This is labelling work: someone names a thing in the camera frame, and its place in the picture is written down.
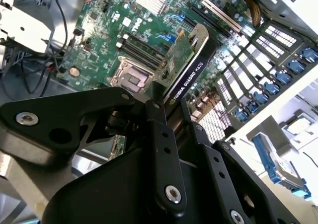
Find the ram slot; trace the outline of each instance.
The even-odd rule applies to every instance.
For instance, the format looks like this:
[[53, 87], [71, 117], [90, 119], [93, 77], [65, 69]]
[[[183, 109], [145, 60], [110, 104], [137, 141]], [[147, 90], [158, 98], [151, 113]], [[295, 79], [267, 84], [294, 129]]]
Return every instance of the ram slot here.
[[162, 59], [164, 58], [164, 54], [159, 52], [158, 50], [156, 50], [155, 48], [151, 47], [149, 44], [145, 43], [144, 41], [138, 39], [135, 35], [127, 32], [127, 34], [129, 35], [128, 40], [135, 40], [138, 43], [142, 44], [143, 46], [147, 47], [148, 49], [150, 49], [153, 53], [155, 53], [158, 57], [161, 57]]
[[214, 5], [209, 0], [201, 1], [207, 9], [209, 9], [213, 14], [215, 14], [218, 18], [223, 20], [230, 28], [239, 33], [242, 27], [236, 23], [233, 19], [231, 19], [227, 14], [225, 14], [222, 10], [220, 10], [216, 5]]
[[136, 45], [126, 41], [124, 43], [124, 46], [135, 51], [136, 54], [140, 55], [141, 57], [152, 61], [154, 64], [157, 64], [159, 66], [159, 64], [161, 63], [162, 60], [155, 58], [154, 56], [150, 55], [149, 53], [143, 51], [142, 49], [140, 49], [139, 47], [137, 47]]
[[138, 61], [139, 63], [143, 64], [144, 66], [150, 68], [153, 71], [156, 71], [158, 68], [158, 66], [156, 64], [153, 64], [149, 60], [141, 57], [139, 54], [136, 54], [135, 51], [133, 51], [125, 46], [122, 46], [119, 50], [125, 52], [130, 57], [132, 57], [133, 59], [135, 59], [136, 61]]
[[225, 37], [230, 38], [231, 34], [226, 31], [224, 28], [219, 26], [217, 23], [215, 23], [213, 20], [211, 20], [204, 12], [202, 12], [199, 8], [195, 7], [194, 5], [191, 6], [191, 10], [196, 13], [199, 17], [201, 17], [203, 20], [205, 20], [212, 28], [215, 28], [220, 34], [223, 34]]

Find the ventilation grille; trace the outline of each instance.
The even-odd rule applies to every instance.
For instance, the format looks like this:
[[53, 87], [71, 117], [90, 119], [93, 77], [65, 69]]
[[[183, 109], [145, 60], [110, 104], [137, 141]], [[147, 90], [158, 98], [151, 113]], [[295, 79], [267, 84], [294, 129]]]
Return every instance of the ventilation grille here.
[[273, 26], [269, 26], [265, 32], [274, 37], [277, 41], [279, 41], [280, 43], [282, 43], [283, 45], [287, 46], [287, 47], [292, 47], [296, 42], [297, 39], [293, 38], [292, 36], [280, 31], [279, 29], [273, 27]]
[[209, 111], [199, 122], [205, 129], [210, 142], [222, 140], [225, 137], [224, 130], [229, 127], [230, 120], [221, 102]]

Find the mounting hole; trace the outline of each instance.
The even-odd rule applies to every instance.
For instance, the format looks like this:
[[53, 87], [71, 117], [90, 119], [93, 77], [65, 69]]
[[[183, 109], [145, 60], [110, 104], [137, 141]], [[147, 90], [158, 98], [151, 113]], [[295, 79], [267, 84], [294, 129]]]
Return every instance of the mounting hole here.
[[69, 131], [63, 128], [55, 128], [49, 132], [51, 141], [57, 144], [67, 144], [72, 140], [72, 135]]
[[286, 224], [286, 222], [284, 222], [284, 221], [281, 220], [281, 219], [277, 219], [277, 221], [278, 221], [279, 224]]
[[219, 172], [219, 175], [221, 176], [221, 178], [225, 178], [225, 175], [222, 172]]
[[163, 150], [164, 152], [171, 154], [171, 150], [168, 147], [164, 147]]

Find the silver screw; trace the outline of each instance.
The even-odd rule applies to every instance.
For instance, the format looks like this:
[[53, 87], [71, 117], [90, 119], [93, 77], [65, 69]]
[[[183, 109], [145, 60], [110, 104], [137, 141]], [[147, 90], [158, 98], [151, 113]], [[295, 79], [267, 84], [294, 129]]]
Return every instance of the silver screw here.
[[226, 150], [229, 150], [229, 149], [230, 149], [230, 147], [229, 147], [227, 144], [222, 144], [222, 147], [223, 147], [224, 149], [226, 149]]
[[129, 100], [129, 96], [127, 94], [122, 93], [121, 96], [125, 98], [126, 100]]
[[17, 114], [15, 120], [23, 126], [34, 126], [39, 123], [39, 117], [31, 112], [21, 112]]
[[157, 103], [153, 103], [153, 105], [155, 108], [158, 108], [158, 109], [160, 108], [160, 106]]
[[181, 193], [172, 185], [169, 185], [165, 188], [165, 195], [171, 202], [175, 204], [178, 204], [181, 201]]
[[200, 126], [200, 125], [196, 125], [195, 127], [196, 127], [199, 131], [203, 131], [202, 126]]
[[231, 211], [231, 218], [235, 224], [244, 224], [243, 217], [235, 210]]

